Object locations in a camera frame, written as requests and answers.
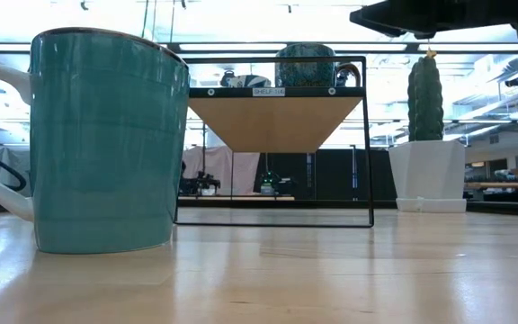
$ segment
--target black metal frame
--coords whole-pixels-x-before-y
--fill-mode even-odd
[[[375,225],[374,201],[373,201],[373,187],[371,175],[371,137],[369,134],[369,111],[367,107],[367,60],[364,56],[342,56],[342,57],[316,57],[316,58],[186,58],[187,64],[218,64],[218,63],[282,63],[282,62],[337,62],[337,61],[352,61],[361,63],[362,86],[358,87],[332,87],[334,92],[330,92],[330,87],[286,87],[285,97],[341,97],[341,96],[356,96],[362,98],[363,108],[363,129],[365,141],[365,158],[367,162],[367,177],[369,197],[366,202],[358,202],[359,206],[367,204],[369,209],[368,224],[355,225],[335,225],[335,224],[264,224],[264,223],[217,223],[217,222],[183,222],[178,220],[177,208],[175,209],[174,224],[176,225],[196,225],[196,226],[243,226],[243,227],[301,227],[301,228],[351,228],[351,229],[370,229]],[[191,98],[254,98],[253,88],[192,88],[190,90]],[[233,205],[233,164],[234,154],[231,160],[231,199],[230,205]],[[306,202],[285,203],[287,206],[301,206]]]

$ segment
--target mug handle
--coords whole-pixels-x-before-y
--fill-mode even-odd
[[[26,104],[31,104],[30,75],[0,64],[0,80],[12,85]]]
[[[17,89],[26,104],[31,104],[30,75],[14,68],[0,65],[0,80]],[[0,204],[9,212],[26,221],[33,221],[33,205],[31,198],[25,198],[0,183]]]
[[[353,74],[355,76],[356,85],[361,86],[361,73],[359,73],[359,69],[353,63],[340,64],[335,68],[335,71],[336,74],[339,74],[343,71]]]

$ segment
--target wooden shelf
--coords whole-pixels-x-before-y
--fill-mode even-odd
[[[190,107],[235,152],[315,152],[361,87],[192,88]]]

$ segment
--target white planter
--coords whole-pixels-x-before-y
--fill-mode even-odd
[[[456,140],[408,142],[389,150],[402,212],[465,212],[465,147]]]

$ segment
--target teal mug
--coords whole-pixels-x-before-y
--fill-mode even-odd
[[[323,44],[296,43],[277,52],[278,58],[331,58],[335,51]],[[334,62],[290,62],[275,64],[276,86],[346,86],[353,76],[361,86],[361,74],[353,63],[336,65]]]
[[[0,184],[0,204],[34,221],[39,249],[86,254],[171,237],[189,70],[139,37],[90,28],[45,31],[30,73],[0,79],[31,105],[31,194]]]

